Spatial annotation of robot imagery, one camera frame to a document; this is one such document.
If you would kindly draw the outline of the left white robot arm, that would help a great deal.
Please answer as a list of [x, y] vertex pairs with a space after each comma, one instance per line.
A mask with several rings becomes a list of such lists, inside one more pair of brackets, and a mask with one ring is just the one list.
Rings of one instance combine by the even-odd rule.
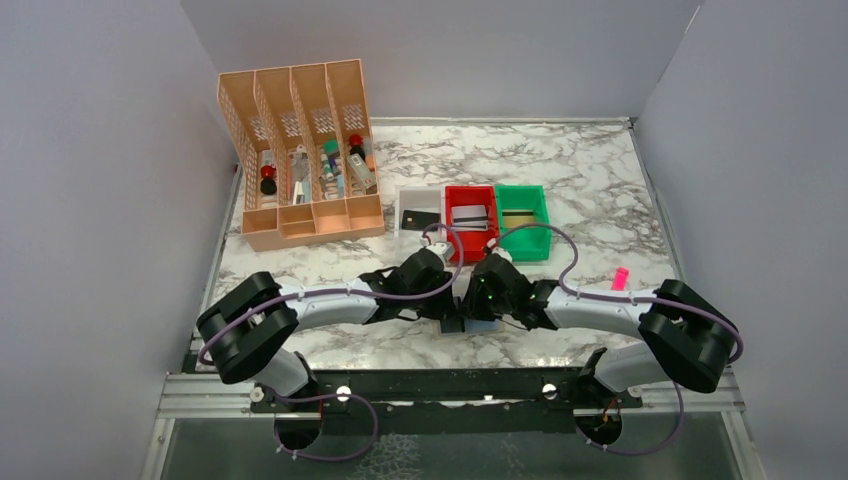
[[454, 248], [437, 242], [401, 265], [332, 286], [283, 286], [257, 272], [196, 321], [204, 344], [199, 363], [216, 368], [225, 384], [252, 380], [278, 397], [302, 397], [317, 381], [305, 358], [285, 349], [294, 333], [336, 324], [394, 320], [403, 310], [452, 300], [455, 274], [446, 271]]

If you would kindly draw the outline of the white credit card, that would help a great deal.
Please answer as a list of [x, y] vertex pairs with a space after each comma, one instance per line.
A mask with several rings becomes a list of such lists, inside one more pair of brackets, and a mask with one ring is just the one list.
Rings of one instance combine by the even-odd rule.
[[451, 226], [457, 231], [486, 231], [489, 229], [489, 211], [485, 205], [453, 206], [450, 214]]

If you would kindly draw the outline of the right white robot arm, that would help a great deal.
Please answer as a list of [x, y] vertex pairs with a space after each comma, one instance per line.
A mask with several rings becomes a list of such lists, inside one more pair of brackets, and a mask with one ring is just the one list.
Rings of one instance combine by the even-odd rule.
[[583, 388], [606, 394], [663, 381], [712, 393], [741, 344], [738, 329], [679, 280], [654, 291], [581, 289], [563, 280], [531, 281], [495, 253], [474, 268], [460, 309], [475, 320], [510, 317], [529, 330], [584, 328], [634, 338], [630, 346], [597, 350], [585, 365]]

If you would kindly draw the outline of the black chip card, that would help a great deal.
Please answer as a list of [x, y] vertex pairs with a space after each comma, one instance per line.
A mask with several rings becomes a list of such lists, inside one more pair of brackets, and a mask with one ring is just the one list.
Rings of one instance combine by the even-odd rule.
[[440, 223], [441, 214], [422, 210], [403, 210], [400, 216], [400, 229], [406, 231], [424, 231], [429, 225]]

